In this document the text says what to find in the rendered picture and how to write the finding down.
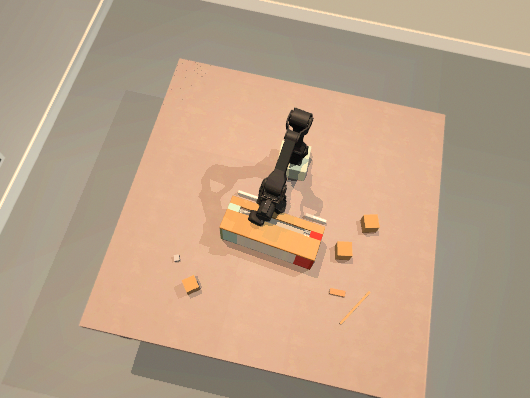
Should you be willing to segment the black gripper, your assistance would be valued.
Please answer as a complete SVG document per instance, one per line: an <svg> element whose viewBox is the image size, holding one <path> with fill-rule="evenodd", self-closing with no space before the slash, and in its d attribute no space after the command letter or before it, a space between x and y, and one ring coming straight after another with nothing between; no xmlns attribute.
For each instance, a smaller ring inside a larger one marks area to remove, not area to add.
<svg viewBox="0 0 530 398"><path fill-rule="evenodd" d="M266 179L266 178L265 178L265 179ZM262 184L261 184L261 186L260 186L260 188L259 188L258 199L257 199L257 201L256 201L256 203L259 204L259 206L260 206L262 200L264 199L264 198L261 198L261 197L260 197L260 194L261 194L261 191L262 191L262 188L263 188L263 184L264 184L264 182L265 182L265 179L263 179ZM249 217L248 217L248 221L250 221L250 222L252 222L252 223L254 223L254 224L258 225L258 226L262 226L262 225L264 225L264 222L265 222L265 221L260 220L260 219L256 216L256 212L257 212L256 210L251 210L251 211L250 211L250 214L249 214Z"/></svg>

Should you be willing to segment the small orange flat bar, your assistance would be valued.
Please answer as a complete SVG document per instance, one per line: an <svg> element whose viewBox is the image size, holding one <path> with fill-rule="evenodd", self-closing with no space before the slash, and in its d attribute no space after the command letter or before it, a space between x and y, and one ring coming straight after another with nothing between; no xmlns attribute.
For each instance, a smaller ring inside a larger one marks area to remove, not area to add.
<svg viewBox="0 0 530 398"><path fill-rule="evenodd" d="M345 291L343 290L338 290L338 289L333 289L333 288L330 288L330 292L329 294L331 295L336 295L336 296L341 296L341 297L345 297Z"/></svg>

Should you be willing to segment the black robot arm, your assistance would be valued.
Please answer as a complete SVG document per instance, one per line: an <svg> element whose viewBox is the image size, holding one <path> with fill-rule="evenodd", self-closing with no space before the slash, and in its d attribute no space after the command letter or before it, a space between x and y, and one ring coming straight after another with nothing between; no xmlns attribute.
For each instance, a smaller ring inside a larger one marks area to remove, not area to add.
<svg viewBox="0 0 530 398"><path fill-rule="evenodd" d="M313 114L304 110L294 108L291 110L286 120L286 133L284 143L277 160L274 171L265 179L260 194L264 198L256 212L256 216L263 221L269 222L273 213L281 214L286 209L287 176L286 171L289 163L294 165L302 164L303 158L308 155L309 146L303 141L308 133L312 122ZM289 125L293 128L289 130ZM265 192L264 192L265 189Z"/></svg>

